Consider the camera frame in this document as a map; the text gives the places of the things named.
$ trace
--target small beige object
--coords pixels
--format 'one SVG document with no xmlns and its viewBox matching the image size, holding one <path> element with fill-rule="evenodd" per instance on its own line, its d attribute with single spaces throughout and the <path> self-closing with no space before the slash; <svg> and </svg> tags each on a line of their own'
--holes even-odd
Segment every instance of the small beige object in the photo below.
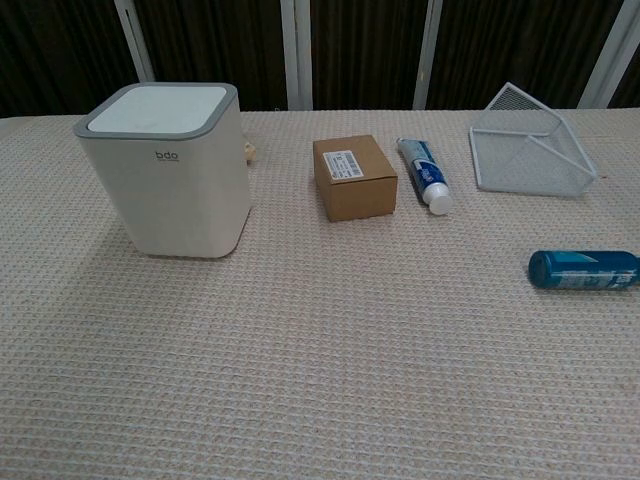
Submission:
<svg viewBox="0 0 640 480">
<path fill-rule="evenodd" d="M 244 144 L 244 158 L 247 163 L 251 163 L 256 159 L 256 147 L 250 142 Z"/>
</svg>

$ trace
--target white label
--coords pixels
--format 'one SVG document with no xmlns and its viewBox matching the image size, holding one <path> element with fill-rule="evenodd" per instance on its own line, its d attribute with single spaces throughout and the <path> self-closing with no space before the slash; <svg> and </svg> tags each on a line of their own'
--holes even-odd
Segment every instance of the white label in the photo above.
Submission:
<svg viewBox="0 0 640 480">
<path fill-rule="evenodd" d="M 364 173 L 362 173 L 362 169 L 351 150 L 325 152 L 323 155 L 334 180 L 364 177 Z"/>
</svg>

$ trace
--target can label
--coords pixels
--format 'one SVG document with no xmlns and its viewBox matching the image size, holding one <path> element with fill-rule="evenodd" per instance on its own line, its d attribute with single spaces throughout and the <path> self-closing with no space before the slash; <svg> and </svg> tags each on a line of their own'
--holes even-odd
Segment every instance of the can label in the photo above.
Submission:
<svg viewBox="0 0 640 480">
<path fill-rule="evenodd" d="M 564 271 L 559 288 L 624 288 L 634 279 L 633 272 Z"/>
</svg>

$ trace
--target white toothpaste cap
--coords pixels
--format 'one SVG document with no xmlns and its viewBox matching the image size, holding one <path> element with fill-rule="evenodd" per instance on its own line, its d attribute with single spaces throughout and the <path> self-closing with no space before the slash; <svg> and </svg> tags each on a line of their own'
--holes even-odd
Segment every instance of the white toothpaste cap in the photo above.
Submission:
<svg viewBox="0 0 640 480">
<path fill-rule="evenodd" d="M 444 183 L 433 183 L 422 192 L 424 203 L 434 215 L 445 215 L 453 208 L 453 198 Z"/>
</svg>

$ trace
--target white trash can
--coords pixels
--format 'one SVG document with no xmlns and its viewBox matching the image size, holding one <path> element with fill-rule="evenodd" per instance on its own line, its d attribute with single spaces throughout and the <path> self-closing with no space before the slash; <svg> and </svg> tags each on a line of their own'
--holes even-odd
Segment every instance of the white trash can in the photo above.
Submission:
<svg viewBox="0 0 640 480">
<path fill-rule="evenodd" d="M 74 132 L 138 250 L 189 257 L 233 251 L 250 208 L 234 86 L 129 85 Z"/>
</svg>

